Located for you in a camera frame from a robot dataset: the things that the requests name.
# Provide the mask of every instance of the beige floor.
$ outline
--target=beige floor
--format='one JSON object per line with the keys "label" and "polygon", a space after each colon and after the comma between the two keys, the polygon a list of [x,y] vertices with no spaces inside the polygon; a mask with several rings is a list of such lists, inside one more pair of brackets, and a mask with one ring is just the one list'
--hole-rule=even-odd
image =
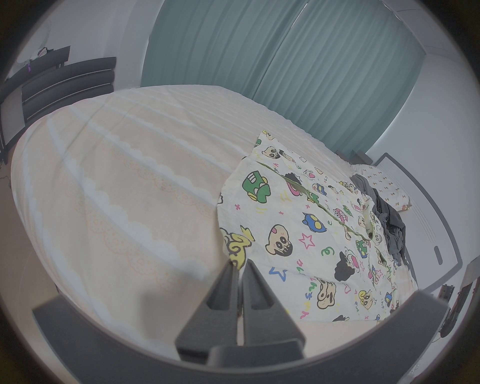
{"label": "beige floor", "polygon": [[58,295],[27,237],[9,187],[10,164],[0,169],[0,303],[18,336],[61,383],[78,383],[43,338],[32,309]]}

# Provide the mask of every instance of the clothes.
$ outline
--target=clothes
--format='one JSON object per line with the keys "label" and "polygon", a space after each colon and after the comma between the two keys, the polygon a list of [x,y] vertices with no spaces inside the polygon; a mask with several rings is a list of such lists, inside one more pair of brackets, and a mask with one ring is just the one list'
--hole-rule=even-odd
{"label": "clothes", "polygon": [[393,256],[398,265],[402,265],[405,259],[405,223],[400,214],[388,204],[375,188],[372,188],[368,180],[362,175],[356,174],[351,178],[355,186],[369,195],[375,202],[373,213],[378,217],[384,229],[388,252]]}
{"label": "clothes", "polygon": [[224,253],[240,272],[253,260],[296,321],[386,318],[396,267],[374,201],[267,132],[257,144],[218,200]]}

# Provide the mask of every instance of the teal curtain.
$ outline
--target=teal curtain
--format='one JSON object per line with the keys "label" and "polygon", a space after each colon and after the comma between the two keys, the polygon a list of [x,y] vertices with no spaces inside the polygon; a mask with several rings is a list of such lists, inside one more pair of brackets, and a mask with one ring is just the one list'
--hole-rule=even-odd
{"label": "teal curtain", "polygon": [[379,0],[311,0],[253,99],[332,151],[366,152],[402,108],[424,56]]}
{"label": "teal curtain", "polygon": [[424,56],[380,0],[165,0],[141,86],[220,85],[350,156],[392,122]]}
{"label": "teal curtain", "polygon": [[252,98],[305,0],[165,0],[141,86],[208,84]]}

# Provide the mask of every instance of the white headboard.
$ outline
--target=white headboard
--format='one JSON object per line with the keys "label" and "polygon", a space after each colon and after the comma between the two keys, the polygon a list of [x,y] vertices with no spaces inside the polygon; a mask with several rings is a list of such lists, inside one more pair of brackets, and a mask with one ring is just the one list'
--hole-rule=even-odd
{"label": "white headboard", "polygon": [[452,230],[427,191],[398,161],[384,153],[375,165],[410,197],[412,207],[400,213],[406,226],[405,254],[419,289],[433,292],[463,265]]}

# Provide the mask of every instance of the headboard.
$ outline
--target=headboard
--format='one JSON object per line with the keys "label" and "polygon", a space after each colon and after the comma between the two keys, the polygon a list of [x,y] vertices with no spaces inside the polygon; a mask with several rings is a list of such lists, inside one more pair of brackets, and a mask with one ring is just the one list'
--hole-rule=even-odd
{"label": "headboard", "polygon": [[406,256],[418,287],[434,292],[463,265],[453,232],[432,197],[398,161],[384,153],[375,165],[410,197],[412,207],[400,213],[406,225]]}
{"label": "headboard", "polygon": [[64,65],[70,47],[32,61],[0,86],[0,161],[39,118],[79,100],[113,92],[117,58]]}

